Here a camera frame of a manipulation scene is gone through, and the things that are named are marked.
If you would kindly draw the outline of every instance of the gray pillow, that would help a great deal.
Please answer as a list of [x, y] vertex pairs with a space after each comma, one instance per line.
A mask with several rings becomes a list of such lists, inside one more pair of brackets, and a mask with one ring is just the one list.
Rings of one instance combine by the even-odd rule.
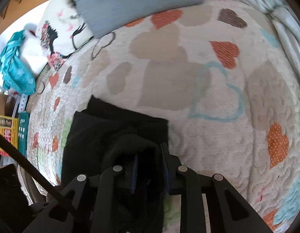
[[166, 10], [192, 6], [204, 0], [74, 0], [95, 38], [134, 20]]

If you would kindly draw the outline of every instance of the black cable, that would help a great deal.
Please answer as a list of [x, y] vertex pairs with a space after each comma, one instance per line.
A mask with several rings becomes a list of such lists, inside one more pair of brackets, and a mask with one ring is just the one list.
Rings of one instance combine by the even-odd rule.
[[71, 203], [57, 192], [46, 178], [2, 135], [0, 135], [0, 148], [10, 155], [19, 165], [27, 171], [48, 193], [50, 193], [58, 203], [66, 209], [78, 222], [83, 222], [82, 216], [71, 205]]

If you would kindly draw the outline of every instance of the teal towel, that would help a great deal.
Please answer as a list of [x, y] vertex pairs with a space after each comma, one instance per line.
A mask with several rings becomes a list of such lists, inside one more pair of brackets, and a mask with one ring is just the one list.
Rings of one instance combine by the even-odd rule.
[[36, 90], [36, 81], [31, 71], [19, 59], [20, 46], [25, 39], [24, 30], [15, 32], [0, 54], [0, 73], [3, 88], [13, 88], [19, 94], [31, 95]]

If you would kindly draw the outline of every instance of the yellow box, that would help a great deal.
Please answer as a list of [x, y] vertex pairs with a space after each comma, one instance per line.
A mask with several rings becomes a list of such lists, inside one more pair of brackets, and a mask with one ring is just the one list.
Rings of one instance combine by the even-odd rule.
[[[0, 134], [17, 149], [18, 119], [0, 116]], [[9, 156], [0, 148], [0, 155]]]

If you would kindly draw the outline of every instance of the heart-patterned quilt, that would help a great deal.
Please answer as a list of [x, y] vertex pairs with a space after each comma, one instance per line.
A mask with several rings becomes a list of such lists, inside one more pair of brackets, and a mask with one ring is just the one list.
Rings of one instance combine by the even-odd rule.
[[[40, 81], [27, 153], [53, 185], [73, 114], [93, 94], [168, 119], [171, 153], [198, 173], [223, 174], [272, 230], [298, 213], [300, 84], [268, 18], [246, 4], [206, 0], [142, 18]], [[179, 197], [166, 197], [165, 232], [179, 218]]]

